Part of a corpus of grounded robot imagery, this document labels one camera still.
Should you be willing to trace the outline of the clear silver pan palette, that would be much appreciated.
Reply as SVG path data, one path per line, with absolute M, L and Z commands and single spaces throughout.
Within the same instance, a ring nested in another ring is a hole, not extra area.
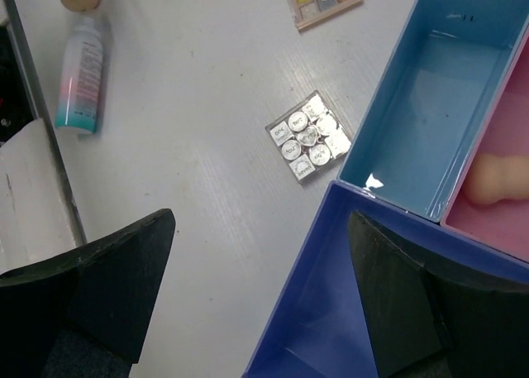
M 300 184 L 335 165 L 351 147 L 347 130 L 317 90 L 265 130 Z

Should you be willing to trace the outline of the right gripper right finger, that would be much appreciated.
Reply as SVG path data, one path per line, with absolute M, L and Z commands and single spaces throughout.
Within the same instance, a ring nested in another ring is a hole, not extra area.
M 360 211 L 348 222 L 380 377 L 526 377 L 528 286 L 410 242 Z

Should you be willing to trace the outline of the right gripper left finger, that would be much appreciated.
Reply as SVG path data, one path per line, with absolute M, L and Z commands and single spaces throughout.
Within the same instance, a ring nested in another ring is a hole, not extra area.
M 1 275 L 3 377 L 127 377 L 174 238 L 171 209 Z

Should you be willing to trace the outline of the pink teal spray bottle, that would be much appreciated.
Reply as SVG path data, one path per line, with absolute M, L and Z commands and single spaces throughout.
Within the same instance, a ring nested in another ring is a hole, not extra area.
M 81 17 L 64 49 L 55 128 L 96 131 L 103 64 L 100 26 L 92 17 Z

